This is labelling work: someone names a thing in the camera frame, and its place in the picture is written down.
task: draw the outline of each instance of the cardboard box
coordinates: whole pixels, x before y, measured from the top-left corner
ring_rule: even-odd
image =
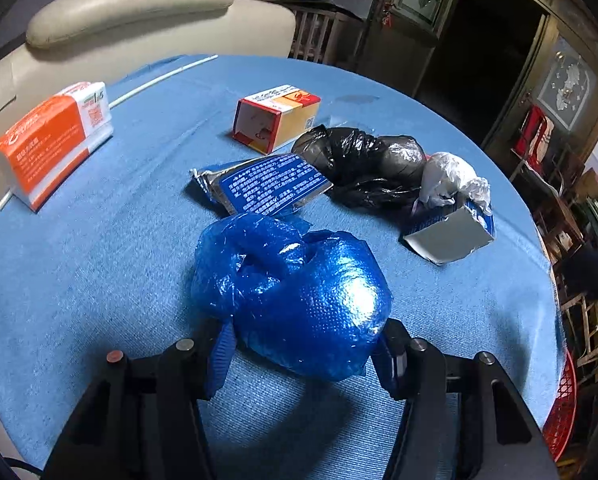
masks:
[[[598,174],[590,168],[574,185],[575,201],[585,202],[586,197],[598,198]]]
[[[320,102],[291,85],[244,97],[237,104],[233,137],[267,155],[312,128]]]
[[[436,265],[460,260],[494,239],[493,217],[461,194],[453,205],[425,209],[419,203],[399,238]]]
[[[36,106],[0,137],[0,168],[13,194],[37,211],[111,135],[106,86],[77,83]]]

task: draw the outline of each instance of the wooden door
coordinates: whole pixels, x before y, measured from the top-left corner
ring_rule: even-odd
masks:
[[[577,151],[598,117],[598,64],[586,45],[554,16],[541,20],[516,88],[482,149],[504,171],[510,149],[531,104],[554,123],[554,131]]]
[[[358,72],[415,95],[457,0],[378,0]]]

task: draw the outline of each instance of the qr code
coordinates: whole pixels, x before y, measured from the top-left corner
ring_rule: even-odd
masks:
[[[103,114],[101,113],[101,106],[96,105],[92,108],[88,108],[88,117],[90,118],[90,124],[94,128],[97,124],[103,121]]]

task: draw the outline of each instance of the white plastic bag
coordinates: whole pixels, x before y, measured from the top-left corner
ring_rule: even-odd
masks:
[[[486,215],[490,212],[490,184],[477,176],[473,167],[452,153],[434,153],[423,168],[419,201],[429,208],[455,203],[461,192]]]

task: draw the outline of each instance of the white rod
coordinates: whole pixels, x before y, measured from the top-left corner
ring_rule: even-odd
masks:
[[[3,198],[0,200],[0,211],[6,206],[6,204],[8,203],[8,201],[12,198],[12,190],[9,189],[5,195],[3,196]]]
[[[218,57],[219,56],[217,56],[217,54],[215,54],[214,56],[210,56],[210,57],[204,57],[204,59],[200,59],[199,61],[195,61],[194,63],[189,63],[187,65],[180,66],[179,68],[176,68],[175,70],[172,70],[171,72],[168,72],[167,74],[160,75],[159,77],[156,77],[153,80],[148,81],[147,83],[144,83],[141,86],[138,86],[134,90],[130,90],[127,94],[123,94],[121,97],[115,99],[114,101],[112,101],[110,103],[110,108],[114,108],[118,104],[121,104],[122,102],[124,102],[126,99],[130,99],[130,97],[132,97],[133,95],[137,95],[139,92],[145,90],[146,88],[149,88],[150,86],[152,86],[154,84],[157,84],[159,81],[163,81],[164,79],[167,79],[170,76],[178,74],[179,72],[188,70],[188,68],[192,68],[194,66],[201,65],[207,61],[212,61],[213,59],[217,59]]]

